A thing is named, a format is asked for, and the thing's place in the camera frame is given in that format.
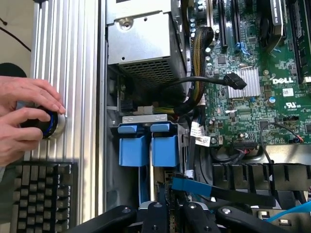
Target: chip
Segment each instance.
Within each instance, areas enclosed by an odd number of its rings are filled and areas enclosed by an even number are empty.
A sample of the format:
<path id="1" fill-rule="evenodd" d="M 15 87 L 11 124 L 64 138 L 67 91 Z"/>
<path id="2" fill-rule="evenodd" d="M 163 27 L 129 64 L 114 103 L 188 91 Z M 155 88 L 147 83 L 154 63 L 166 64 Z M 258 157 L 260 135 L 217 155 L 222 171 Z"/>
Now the chip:
<path id="1" fill-rule="evenodd" d="M 311 124 L 306 124 L 306 132 L 311 133 Z"/>
<path id="2" fill-rule="evenodd" d="M 259 122 L 260 129 L 264 128 L 269 122 L 267 120 L 262 120 Z"/>
<path id="3" fill-rule="evenodd" d="M 225 56 L 218 57 L 218 64 L 225 64 Z"/>

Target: ribbed metal panel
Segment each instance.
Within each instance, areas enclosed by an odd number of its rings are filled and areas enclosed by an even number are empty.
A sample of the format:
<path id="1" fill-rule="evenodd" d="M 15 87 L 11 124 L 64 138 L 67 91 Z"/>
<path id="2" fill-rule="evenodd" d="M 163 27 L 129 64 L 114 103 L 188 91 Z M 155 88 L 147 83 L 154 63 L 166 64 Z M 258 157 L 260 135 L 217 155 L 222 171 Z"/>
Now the ribbed metal panel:
<path id="1" fill-rule="evenodd" d="M 35 3 L 31 76 L 48 80 L 67 112 L 64 133 L 42 141 L 26 159 L 78 162 L 78 224 L 104 206 L 103 160 L 96 153 L 98 21 L 98 0 Z"/>
<path id="2" fill-rule="evenodd" d="M 247 86 L 243 90 L 228 87 L 229 99 L 260 96 L 258 68 L 241 69 L 237 74 L 247 83 Z"/>

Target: person's hand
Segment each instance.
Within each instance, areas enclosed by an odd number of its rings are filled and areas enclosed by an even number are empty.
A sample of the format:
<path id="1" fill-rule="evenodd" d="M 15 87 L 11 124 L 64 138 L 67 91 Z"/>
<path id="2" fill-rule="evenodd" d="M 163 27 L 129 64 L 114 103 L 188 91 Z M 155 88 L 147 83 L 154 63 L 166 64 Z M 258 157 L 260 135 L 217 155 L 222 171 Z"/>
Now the person's hand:
<path id="1" fill-rule="evenodd" d="M 49 121 L 51 117 L 43 110 L 21 108 L 0 117 L 0 167 L 20 159 L 25 151 L 37 148 L 43 137 L 38 128 L 19 128 L 28 119 Z"/>
<path id="2" fill-rule="evenodd" d="M 15 110 L 17 101 L 33 102 L 60 114 L 66 112 L 61 96 L 47 80 L 0 76 L 0 111 Z"/>

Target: keyboard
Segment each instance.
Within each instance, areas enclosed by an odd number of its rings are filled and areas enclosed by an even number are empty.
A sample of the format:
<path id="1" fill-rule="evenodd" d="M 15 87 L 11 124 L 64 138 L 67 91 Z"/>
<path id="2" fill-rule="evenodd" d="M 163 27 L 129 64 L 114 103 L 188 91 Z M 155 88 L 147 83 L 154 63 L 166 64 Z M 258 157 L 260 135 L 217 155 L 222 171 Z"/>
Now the keyboard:
<path id="1" fill-rule="evenodd" d="M 76 226 L 77 177 L 76 163 L 18 164 L 10 233 L 62 233 Z"/>

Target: white wall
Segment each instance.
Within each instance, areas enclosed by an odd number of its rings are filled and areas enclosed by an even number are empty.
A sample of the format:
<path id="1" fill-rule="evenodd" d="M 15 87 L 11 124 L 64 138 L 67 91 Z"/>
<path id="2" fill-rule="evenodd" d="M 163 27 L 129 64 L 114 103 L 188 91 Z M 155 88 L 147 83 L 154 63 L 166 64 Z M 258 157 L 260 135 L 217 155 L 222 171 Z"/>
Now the white wall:
<path id="1" fill-rule="evenodd" d="M 0 26 L 18 37 L 30 49 L 34 16 L 33 0 L 0 0 L 0 17 L 8 23 Z M 0 64 L 10 62 L 30 76 L 31 53 L 15 39 L 0 31 Z"/>

